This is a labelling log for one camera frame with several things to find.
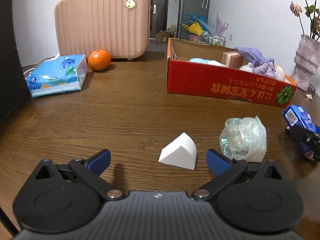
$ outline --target pink suitcase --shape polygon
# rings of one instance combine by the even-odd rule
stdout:
[[[104,49],[132,59],[147,50],[150,0],[60,0],[54,16],[61,56]]]

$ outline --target blue snack box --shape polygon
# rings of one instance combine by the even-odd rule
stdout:
[[[32,97],[81,90],[87,75],[85,55],[46,60],[26,78]]]
[[[303,108],[303,106],[295,106],[289,105],[283,112],[282,116],[284,117],[285,121],[287,122],[289,127],[293,125],[302,126],[312,132],[317,132],[316,127],[313,124],[310,115],[307,111]],[[310,147],[304,143],[299,142],[299,147],[302,150],[303,154],[310,160],[313,160],[313,151]]]

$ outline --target vase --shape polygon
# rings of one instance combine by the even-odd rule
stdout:
[[[317,74],[320,64],[320,43],[308,35],[301,35],[294,62],[296,65],[291,78],[301,90],[307,91],[311,76]]]

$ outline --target blue gripper pad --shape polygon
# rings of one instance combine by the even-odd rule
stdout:
[[[109,150],[102,150],[88,159],[87,168],[94,174],[100,176],[111,163],[111,153]]]
[[[232,160],[228,159],[216,150],[209,149],[205,154],[205,161],[210,170],[217,176],[230,169],[234,164]]]

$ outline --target metal screw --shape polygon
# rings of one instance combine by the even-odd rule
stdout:
[[[203,197],[208,197],[210,195],[210,191],[206,190],[206,189],[197,189],[194,192],[195,196],[199,197],[199,198],[203,198]]]
[[[112,189],[107,192],[109,198],[119,198],[122,196],[122,192],[118,189]]]

